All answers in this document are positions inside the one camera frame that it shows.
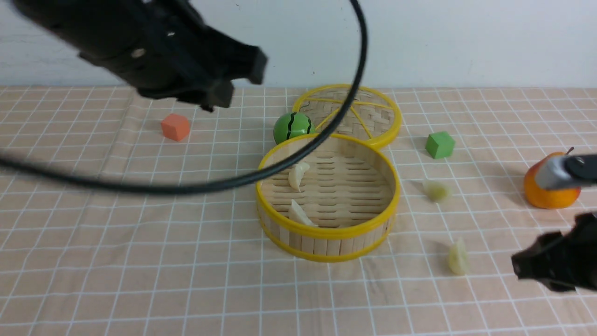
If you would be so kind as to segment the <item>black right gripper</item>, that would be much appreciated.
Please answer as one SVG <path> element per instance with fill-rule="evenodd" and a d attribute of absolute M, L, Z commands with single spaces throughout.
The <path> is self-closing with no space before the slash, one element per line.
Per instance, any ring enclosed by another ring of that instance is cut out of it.
<path fill-rule="evenodd" d="M 567 234 L 546 232 L 525 250 L 511 256 L 519 280 L 535 280 L 552 292 L 597 289 L 597 218 L 595 212 L 575 215 Z"/>

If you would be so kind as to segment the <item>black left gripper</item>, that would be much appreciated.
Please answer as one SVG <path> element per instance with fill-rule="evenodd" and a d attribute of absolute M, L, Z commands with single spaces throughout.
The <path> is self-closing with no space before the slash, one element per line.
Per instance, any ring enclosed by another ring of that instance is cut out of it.
<path fill-rule="evenodd" d="M 117 75 L 144 98 L 174 98 L 213 112 L 228 108 L 235 79 L 260 85 L 267 56 L 207 25 L 188 0 L 118 0 L 125 16 L 114 19 L 105 51 L 79 57 Z"/>

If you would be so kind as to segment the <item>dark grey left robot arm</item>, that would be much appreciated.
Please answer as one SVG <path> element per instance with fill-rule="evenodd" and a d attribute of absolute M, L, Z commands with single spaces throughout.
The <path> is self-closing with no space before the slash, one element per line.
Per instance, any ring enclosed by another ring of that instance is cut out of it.
<path fill-rule="evenodd" d="M 152 100 L 211 112 L 233 81 L 263 82 L 267 56 L 207 25 L 188 0 L 13 0 L 24 17 Z"/>

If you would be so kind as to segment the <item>right robot arm silver black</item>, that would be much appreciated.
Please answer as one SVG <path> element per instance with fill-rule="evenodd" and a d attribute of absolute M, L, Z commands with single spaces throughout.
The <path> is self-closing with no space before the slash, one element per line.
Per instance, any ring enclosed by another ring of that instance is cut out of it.
<path fill-rule="evenodd" d="M 596 185 L 596 155 L 548 159 L 535 181 L 548 191 Z M 511 256 L 519 280 L 535 280 L 553 292 L 597 289 L 597 218 L 595 212 L 575 215 L 574 227 L 563 235 L 546 232 L 525 250 Z"/>

